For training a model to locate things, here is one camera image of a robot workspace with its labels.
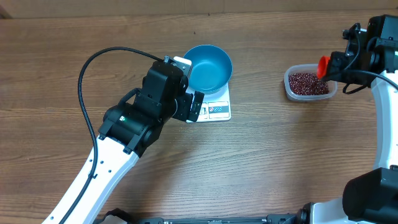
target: blue bowl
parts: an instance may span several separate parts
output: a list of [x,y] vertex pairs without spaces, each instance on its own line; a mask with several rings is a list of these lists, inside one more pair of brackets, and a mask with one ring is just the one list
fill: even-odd
[[199,45],[189,50],[184,58],[192,61],[189,87],[204,94],[216,93],[232,76],[232,61],[228,54],[213,45]]

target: clear plastic container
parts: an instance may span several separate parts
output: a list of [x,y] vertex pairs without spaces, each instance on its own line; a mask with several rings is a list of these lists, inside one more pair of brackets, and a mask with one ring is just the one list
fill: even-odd
[[300,102],[307,102],[307,101],[315,101],[315,100],[324,100],[327,98],[331,98],[337,92],[337,82],[335,81],[328,81],[329,93],[324,95],[312,95],[312,96],[303,96],[297,95],[292,92],[289,85],[289,76],[293,75],[294,73],[317,73],[318,64],[308,64],[308,65],[295,65],[290,67],[285,73],[285,89],[287,98],[292,101],[300,101]]

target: red beans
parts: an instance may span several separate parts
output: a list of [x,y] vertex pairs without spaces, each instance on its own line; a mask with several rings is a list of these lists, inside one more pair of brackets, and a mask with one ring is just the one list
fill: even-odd
[[297,95],[323,95],[329,93],[326,82],[318,79],[314,73],[295,73],[289,76],[289,85]]

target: wooden table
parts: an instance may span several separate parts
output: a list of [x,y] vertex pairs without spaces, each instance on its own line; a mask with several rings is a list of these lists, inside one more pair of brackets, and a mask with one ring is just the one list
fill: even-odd
[[[253,217],[296,212],[339,197],[372,169],[376,110],[370,90],[293,103],[282,83],[293,65],[344,51],[341,30],[397,11],[322,11],[0,20],[0,223],[40,223],[92,147],[77,98],[86,59],[110,46],[159,57],[200,44],[234,65],[232,120],[170,120],[106,202],[136,217]],[[95,129],[141,86],[152,60],[100,56],[83,96]]]

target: container of beans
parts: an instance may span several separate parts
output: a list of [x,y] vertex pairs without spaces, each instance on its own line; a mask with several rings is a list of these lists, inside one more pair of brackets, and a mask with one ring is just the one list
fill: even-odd
[[337,92],[337,82],[321,82],[317,77],[318,64],[295,65],[285,73],[287,98],[292,101],[315,101],[331,98]]

